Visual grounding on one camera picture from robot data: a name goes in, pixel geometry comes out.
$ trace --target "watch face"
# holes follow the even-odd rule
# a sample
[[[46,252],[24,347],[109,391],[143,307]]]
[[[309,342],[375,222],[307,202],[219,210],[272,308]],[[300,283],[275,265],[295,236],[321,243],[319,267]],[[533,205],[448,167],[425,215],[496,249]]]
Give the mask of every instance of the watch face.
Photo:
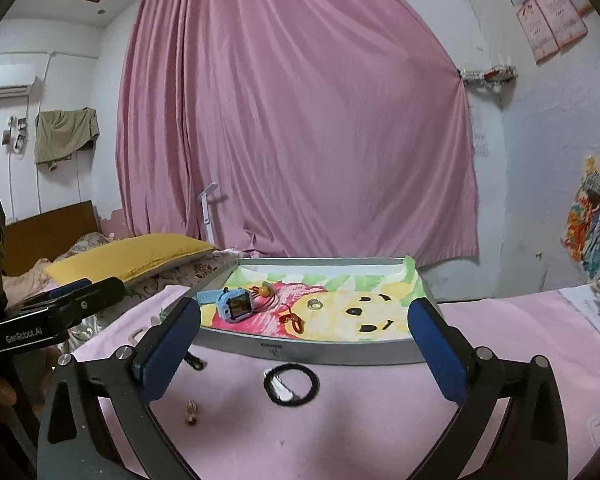
[[[251,313],[251,301],[248,294],[243,294],[237,298],[231,298],[229,300],[229,313],[231,319],[238,319],[245,314]]]

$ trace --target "wooden headboard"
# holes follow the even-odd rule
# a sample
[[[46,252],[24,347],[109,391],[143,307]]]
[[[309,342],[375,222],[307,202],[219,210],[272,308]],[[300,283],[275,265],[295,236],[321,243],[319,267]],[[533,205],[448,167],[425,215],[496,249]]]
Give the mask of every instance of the wooden headboard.
[[[7,225],[2,270],[7,276],[24,274],[40,258],[53,261],[81,236],[99,231],[91,200]]]

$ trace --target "gray tray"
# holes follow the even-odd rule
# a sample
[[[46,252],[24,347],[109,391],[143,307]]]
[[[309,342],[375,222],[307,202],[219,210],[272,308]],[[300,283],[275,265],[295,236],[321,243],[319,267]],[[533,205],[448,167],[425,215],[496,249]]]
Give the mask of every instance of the gray tray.
[[[185,294],[196,297],[200,290],[221,288],[238,266],[380,266],[401,264],[401,258],[247,258],[216,269]],[[440,311],[425,283],[427,299]],[[277,361],[321,365],[400,365],[424,359],[411,338],[389,341],[318,342],[241,334],[200,327],[193,343],[223,352]]]

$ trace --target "pink curtain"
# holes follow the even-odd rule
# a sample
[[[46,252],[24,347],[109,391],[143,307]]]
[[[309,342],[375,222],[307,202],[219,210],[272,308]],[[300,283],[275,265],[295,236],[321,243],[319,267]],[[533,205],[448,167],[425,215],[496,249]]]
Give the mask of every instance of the pink curtain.
[[[142,0],[120,92],[138,233],[276,256],[477,256],[464,87],[404,0]]]

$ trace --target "pink bed sheet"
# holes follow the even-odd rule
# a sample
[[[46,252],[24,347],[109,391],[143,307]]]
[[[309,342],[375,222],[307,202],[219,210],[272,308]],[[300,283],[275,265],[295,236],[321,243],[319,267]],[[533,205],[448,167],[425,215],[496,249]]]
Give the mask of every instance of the pink bed sheet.
[[[168,286],[75,352],[109,356],[133,330],[187,289]],[[508,300],[444,304],[446,320],[474,345],[501,358],[552,362],[569,439],[570,478],[595,451],[587,421],[600,413],[600,335],[557,292]],[[404,480],[451,420],[455,404],[440,394],[426,364],[386,367],[311,366],[320,393],[300,408],[273,404],[262,387],[275,363],[192,346],[208,366],[180,365],[152,410],[203,480]],[[184,421],[187,399],[199,422]],[[465,473],[484,459],[504,414],[500,402]],[[104,412],[126,466],[142,473],[109,401]]]

